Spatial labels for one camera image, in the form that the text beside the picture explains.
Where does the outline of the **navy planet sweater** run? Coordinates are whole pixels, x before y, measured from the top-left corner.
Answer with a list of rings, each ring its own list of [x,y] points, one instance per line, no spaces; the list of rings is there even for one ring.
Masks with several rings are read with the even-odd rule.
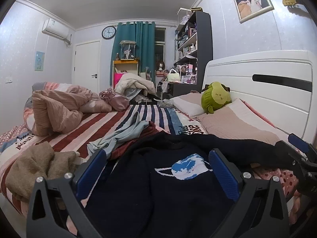
[[[277,167],[275,146],[160,132],[106,165],[86,205],[102,237],[212,237],[232,206],[209,163],[218,149],[243,173]]]

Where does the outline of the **pink striped duvet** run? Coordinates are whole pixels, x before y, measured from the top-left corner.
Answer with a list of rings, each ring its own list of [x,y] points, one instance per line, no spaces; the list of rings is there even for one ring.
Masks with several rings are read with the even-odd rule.
[[[37,136],[74,130],[86,113],[108,113],[109,103],[95,92],[67,83],[37,82],[24,107],[24,123]]]

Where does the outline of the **round wall clock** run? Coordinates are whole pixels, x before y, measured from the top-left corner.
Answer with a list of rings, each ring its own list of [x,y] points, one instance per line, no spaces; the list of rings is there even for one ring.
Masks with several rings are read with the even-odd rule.
[[[107,26],[102,30],[102,38],[105,40],[112,39],[116,34],[115,26]]]

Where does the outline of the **glass display case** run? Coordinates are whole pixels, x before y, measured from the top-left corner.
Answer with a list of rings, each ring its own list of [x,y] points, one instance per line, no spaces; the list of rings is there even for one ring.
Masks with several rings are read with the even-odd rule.
[[[122,60],[135,59],[136,42],[130,40],[120,41],[120,58]]]

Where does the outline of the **framed photo on wall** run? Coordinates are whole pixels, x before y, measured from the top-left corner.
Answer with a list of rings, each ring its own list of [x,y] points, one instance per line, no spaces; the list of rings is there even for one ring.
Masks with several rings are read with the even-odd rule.
[[[271,0],[234,0],[240,23],[244,23],[274,9]]]

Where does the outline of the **white air conditioner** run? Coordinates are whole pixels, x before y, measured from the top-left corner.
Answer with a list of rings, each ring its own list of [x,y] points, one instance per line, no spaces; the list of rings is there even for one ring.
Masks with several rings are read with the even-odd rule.
[[[48,18],[44,21],[42,33],[58,38],[64,41],[67,45],[71,45],[70,37],[68,37],[68,27],[56,21],[55,19]]]

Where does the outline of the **dark bookshelf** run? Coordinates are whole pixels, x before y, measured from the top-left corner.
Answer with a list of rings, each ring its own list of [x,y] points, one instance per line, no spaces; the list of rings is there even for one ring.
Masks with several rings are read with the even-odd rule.
[[[180,80],[169,83],[170,94],[176,97],[191,90],[201,91],[205,67],[213,59],[210,15],[188,12],[177,27],[175,46],[174,67],[180,72]]]

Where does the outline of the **pink near pillow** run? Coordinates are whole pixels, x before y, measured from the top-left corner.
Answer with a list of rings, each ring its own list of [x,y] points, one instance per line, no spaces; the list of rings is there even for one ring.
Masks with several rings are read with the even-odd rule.
[[[288,138],[288,135],[259,117],[240,99],[213,114],[202,114],[197,120],[208,134],[224,139],[253,139],[275,145],[281,140],[287,142]]]

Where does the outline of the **guitar headstock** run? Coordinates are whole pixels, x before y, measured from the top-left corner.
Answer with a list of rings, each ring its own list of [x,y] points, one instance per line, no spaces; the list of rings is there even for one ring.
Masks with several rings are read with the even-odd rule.
[[[282,3],[285,7],[292,7],[300,4],[300,0],[282,0]]]

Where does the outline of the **white bed headboard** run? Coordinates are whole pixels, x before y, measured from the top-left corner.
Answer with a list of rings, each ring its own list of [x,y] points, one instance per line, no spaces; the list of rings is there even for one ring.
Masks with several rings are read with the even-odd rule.
[[[312,143],[316,137],[316,55],[278,50],[207,63],[203,84],[220,82],[278,129]]]

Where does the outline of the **cream coat pile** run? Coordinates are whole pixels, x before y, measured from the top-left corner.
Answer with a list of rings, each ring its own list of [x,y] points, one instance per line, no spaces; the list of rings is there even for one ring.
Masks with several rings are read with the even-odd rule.
[[[121,79],[115,86],[115,92],[124,94],[125,90],[128,88],[133,89],[144,89],[144,94],[155,95],[156,89],[153,82],[146,80],[133,73],[126,73],[122,75]]]

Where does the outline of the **light blue garment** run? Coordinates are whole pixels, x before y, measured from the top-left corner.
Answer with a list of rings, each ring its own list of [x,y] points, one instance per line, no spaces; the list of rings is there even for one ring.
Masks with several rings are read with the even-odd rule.
[[[139,138],[141,132],[148,126],[149,121],[141,120],[139,112],[134,112],[130,119],[118,130],[107,134],[100,139],[89,142],[87,144],[88,155],[92,156],[94,153],[103,150],[108,159],[120,145],[123,145],[127,141]]]

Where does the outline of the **brown knit garment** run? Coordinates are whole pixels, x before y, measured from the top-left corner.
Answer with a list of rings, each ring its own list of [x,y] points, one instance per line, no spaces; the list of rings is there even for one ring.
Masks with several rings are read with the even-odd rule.
[[[14,161],[5,185],[17,200],[29,202],[38,177],[51,180],[73,173],[79,165],[79,156],[75,151],[56,152],[47,141],[31,146]]]

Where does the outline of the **wall light switch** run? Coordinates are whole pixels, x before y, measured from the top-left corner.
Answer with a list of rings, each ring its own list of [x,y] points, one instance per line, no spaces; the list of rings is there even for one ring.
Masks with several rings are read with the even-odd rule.
[[[6,83],[12,83],[12,77],[7,77],[7,78],[5,79],[5,82],[6,82]]]

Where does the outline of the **green plush toy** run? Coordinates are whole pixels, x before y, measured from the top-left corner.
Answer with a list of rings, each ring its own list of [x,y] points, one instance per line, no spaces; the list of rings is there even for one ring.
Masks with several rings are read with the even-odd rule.
[[[201,106],[206,114],[213,114],[231,103],[230,88],[220,82],[213,82],[202,90]]]

